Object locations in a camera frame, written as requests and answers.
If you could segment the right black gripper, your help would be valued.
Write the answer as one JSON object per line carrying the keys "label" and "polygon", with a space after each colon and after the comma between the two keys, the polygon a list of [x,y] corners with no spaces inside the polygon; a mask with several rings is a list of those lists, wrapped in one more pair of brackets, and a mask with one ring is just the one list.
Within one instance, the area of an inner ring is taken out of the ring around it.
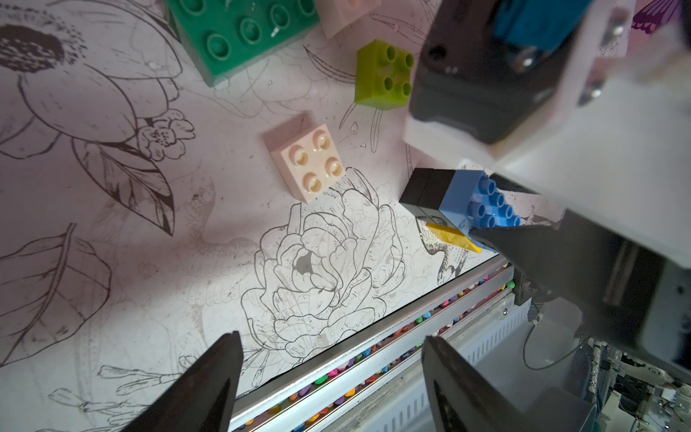
{"label": "right black gripper", "polygon": [[[689,267],[689,2],[444,1],[403,137]],[[593,261],[583,241],[538,225],[469,234],[582,301]]]}

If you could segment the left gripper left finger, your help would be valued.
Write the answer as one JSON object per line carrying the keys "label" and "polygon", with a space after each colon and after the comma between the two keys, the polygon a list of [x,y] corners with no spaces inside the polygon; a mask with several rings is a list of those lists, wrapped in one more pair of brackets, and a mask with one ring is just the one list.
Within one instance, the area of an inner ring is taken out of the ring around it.
{"label": "left gripper left finger", "polygon": [[227,431],[242,364],[239,333],[222,335],[123,432]]}

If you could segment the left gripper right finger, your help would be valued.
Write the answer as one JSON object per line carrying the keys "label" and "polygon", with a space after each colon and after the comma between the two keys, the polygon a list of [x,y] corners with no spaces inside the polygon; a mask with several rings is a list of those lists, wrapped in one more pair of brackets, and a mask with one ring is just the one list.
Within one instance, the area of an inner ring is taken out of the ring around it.
{"label": "left gripper right finger", "polygon": [[534,430],[527,416],[444,338],[425,338],[421,362],[437,431]]}

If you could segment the blue lego brick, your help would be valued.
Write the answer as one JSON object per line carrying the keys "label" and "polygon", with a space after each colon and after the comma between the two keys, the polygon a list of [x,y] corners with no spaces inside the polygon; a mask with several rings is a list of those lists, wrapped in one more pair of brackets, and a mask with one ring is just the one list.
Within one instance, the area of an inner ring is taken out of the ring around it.
{"label": "blue lego brick", "polygon": [[522,223],[497,183],[480,170],[456,171],[438,210],[464,234],[473,229],[514,228]]}

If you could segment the yellow lego brick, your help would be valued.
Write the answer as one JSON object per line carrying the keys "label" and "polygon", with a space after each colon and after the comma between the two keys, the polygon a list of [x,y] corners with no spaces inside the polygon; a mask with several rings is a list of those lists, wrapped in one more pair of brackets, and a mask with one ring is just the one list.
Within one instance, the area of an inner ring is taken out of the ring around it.
{"label": "yellow lego brick", "polygon": [[444,243],[463,248],[465,250],[482,253],[482,249],[476,246],[470,238],[456,228],[449,228],[443,225],[428,223],[426,227]]}

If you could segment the black lego brick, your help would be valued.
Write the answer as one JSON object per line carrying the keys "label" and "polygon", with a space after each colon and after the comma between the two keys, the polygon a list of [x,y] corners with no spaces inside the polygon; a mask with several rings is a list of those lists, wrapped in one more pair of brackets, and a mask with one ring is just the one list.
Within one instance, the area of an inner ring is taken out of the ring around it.
{"label": "black lego brick", "polygon": [[399,203],[416,217],[436,211],[454,175],[453,169],[415,168]]}

